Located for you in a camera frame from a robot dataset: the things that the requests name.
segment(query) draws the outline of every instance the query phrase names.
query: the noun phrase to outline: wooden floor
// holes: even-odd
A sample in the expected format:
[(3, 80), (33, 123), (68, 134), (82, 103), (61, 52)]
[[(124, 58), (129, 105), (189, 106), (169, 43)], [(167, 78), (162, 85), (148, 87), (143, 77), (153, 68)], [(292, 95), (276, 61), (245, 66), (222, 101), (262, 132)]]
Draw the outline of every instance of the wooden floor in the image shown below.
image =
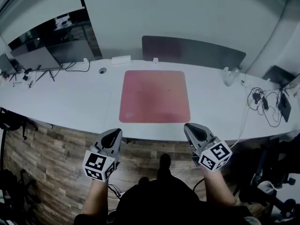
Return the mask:
[[(27, 140), (23, 140), (21, 129), (7, 133), (4, 167), (16, 175), (20, 169), (25, 169), (31, 179), (37, 180), (35, 193), (42, 202), (37, 205), (35, 214), (42, 224), (73, 224), (91, 183), (82, 172), (82, 161), (97, 135), (56, 126), (52, 130), (39, 126), (37, 132), (27, 129), (26, 136)], [(172, 174), (190, 188), (203, 178), (201, 170), (193, 165), (192, 149), (187, 142), (129, 140), (121, 147), (121, 164), (111, 175), (109, 183), (125, 192), (143, 176), (155, 179), (159, 158), (164, 153), (171, 156)], [(229, 187), (233, 191), (235, 185), (231, 183)], [(201, 200), (206, 200), (204, 183), (197, 187), (196, 193)], [(112, 210), (117, 207), (118, 199), (109, 193), (108, 202), (109, 210)], [(256, 217), (263, 210), (260, 205), (249, 208)]]

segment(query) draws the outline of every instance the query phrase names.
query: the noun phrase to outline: pink square mat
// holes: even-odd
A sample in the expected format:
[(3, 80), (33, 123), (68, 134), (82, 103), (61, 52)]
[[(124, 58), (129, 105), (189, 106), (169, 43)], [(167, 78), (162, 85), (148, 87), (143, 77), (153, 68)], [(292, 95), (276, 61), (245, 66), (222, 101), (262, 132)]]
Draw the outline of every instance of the pink square mat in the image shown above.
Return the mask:
[(190, 121), (188, 92), (182, 71), (127, 71), (119, 120), (126, 123)]

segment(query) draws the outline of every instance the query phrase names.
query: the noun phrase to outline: foot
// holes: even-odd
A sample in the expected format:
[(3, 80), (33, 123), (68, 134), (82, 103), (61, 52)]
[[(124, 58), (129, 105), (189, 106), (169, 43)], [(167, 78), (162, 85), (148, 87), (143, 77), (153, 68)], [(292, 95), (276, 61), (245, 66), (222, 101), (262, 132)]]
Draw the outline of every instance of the foot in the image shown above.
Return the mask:
[(139, 180), (139, 185), (143, 185), (145, 183), (149, 182), (149, 178), (147, 177), (142, 177), (140, 180)]
[(159, 169), (162, 170), (169, 170), (170, 169), (170, 165), (171, 165), (171, 158), (168, 154), (163, 154), (160, 157), (160, 161), (159, 161)]

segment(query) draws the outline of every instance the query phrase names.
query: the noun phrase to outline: monitor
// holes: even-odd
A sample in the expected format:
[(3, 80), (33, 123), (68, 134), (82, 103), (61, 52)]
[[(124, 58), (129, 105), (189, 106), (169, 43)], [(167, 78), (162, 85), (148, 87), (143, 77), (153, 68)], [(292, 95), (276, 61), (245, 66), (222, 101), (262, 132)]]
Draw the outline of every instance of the monitor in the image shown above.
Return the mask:
[(86, 40), (75, 40), (48, 47), (48, 51), (59, 63), (81, 62), (84, 58), (95, 60)]
[(262, 77), (264, 80), (270, 79), (271, 82), (279, 84), (281, 87), (290, 83), (295, 76), (281, 67), (276, 65), (271, 66), (268, 71)]
[(240, 65), (246, 53), (217, 44), (177, 37), (143, 36), (142, 56), (145, 61), (199, 65), (230, 70)]
[(0, 70), (8, 75), (16, 73), (16, 70), (5, 53), (0, 56)]
[(300, 74), (298, 74), (292, 81), (290, 81), (286, 86), (285, 89), (292, 89), (300, 84)]
[(24, 69), (55, 69), (61, 65), (50, 54), (39, 39), (29, 41), (14, 49), (11, 54), (24, 67)]

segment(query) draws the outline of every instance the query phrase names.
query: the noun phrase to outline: small white box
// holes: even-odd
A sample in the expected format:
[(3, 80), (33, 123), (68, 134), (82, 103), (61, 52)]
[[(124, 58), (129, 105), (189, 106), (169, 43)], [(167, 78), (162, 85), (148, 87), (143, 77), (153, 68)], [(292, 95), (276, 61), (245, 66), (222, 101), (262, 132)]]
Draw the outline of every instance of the small white box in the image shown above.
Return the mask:
[(201, 153), (199, 163), (207, 169), (215, 171), (222, 167), (230, 158), (232, 152), (225, 141), (221, 141)]
[(99, 153), (86, 151), (82, 168), (86, 176), (100, 181), (107, 181), (109, 176), (116, 170), (117, 161), (113, 157)]

